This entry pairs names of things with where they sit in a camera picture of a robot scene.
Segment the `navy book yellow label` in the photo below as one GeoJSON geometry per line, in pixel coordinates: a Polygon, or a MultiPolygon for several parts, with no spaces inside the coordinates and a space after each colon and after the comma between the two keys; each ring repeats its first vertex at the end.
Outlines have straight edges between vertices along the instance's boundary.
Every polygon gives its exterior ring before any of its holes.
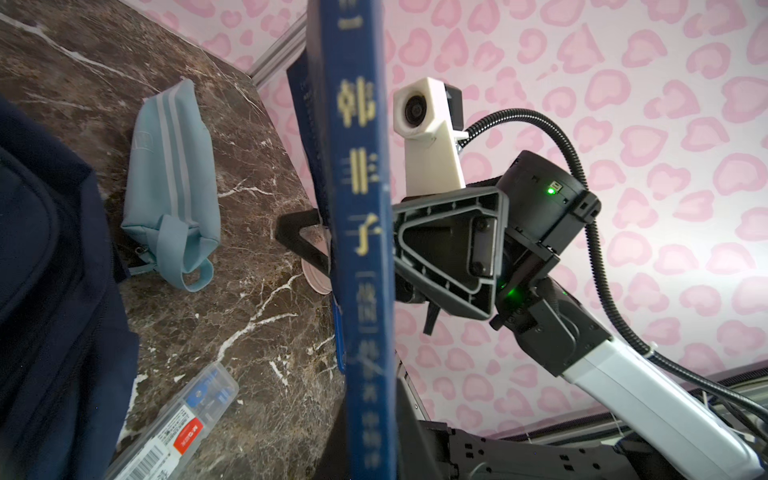
{"type": "Polygon", "coordinates": [[[327,209],[340,307],[349,475],[397,475],[394,266],[383,7],[311,1],[296,115],[327,209]]]}

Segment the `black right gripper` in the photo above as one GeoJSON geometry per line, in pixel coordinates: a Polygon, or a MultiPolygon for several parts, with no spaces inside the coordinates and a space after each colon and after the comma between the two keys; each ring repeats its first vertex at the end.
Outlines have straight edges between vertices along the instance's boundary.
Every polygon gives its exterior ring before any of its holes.
{"type": "Polygon", "coordinates": [[[530,151],[518,155],[496,187],[397,204],[395,298],[474,320],[490,319],[495,306],[513,312],[601,209],[570,173],[530,151]]]}

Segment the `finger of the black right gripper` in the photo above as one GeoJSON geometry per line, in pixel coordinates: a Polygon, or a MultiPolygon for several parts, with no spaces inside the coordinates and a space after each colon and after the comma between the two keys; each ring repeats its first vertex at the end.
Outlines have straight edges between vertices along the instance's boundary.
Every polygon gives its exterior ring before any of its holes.
{"type": "Polygon", "coordinates": [[[329,274],[329,255],[302,235],[305,229],[320,225],[321,216],[317,209],[284,214],[277,218],[275,240],[321,273],[329,274]]]}

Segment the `navy blue student backpack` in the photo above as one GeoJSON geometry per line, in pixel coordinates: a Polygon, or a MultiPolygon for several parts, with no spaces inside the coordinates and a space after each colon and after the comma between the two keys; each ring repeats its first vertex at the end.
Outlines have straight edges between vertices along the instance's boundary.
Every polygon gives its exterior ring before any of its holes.
{"type": "Polygon", "coordinates": [[[139,340],[92,168],[1,105],[1,475],[101,479],[139,340]]]}

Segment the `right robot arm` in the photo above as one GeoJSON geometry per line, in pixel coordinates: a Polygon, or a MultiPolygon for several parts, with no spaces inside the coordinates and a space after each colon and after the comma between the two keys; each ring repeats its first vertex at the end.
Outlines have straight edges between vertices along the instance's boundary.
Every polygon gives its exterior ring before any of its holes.
{"type": "Polygon", "coordinates": [[[450,131],[447,151],[520,121],[554,141],[564,166],[526,151],[503,176],[454,187],[430,168],[425,192],[391,205],[382,124],[349,133],[308,107],[296,117],[318,205],[281,216],[276,237],[330,277],[346,348],[346,397],[319,478],[502,478],[524,467],[522,444],[463,431],[447,436],[451,456],[439,460],[394,371],[399,302],[428,303],[429,323],[445,312],[509,330],[538,365],[599,401],[688,479],[766,477],[766,461],[682,383],[760,419],[766,410],[658,354],[618,313],[596,225],[600,201],[551,119],[501,110],[450,131]]]}

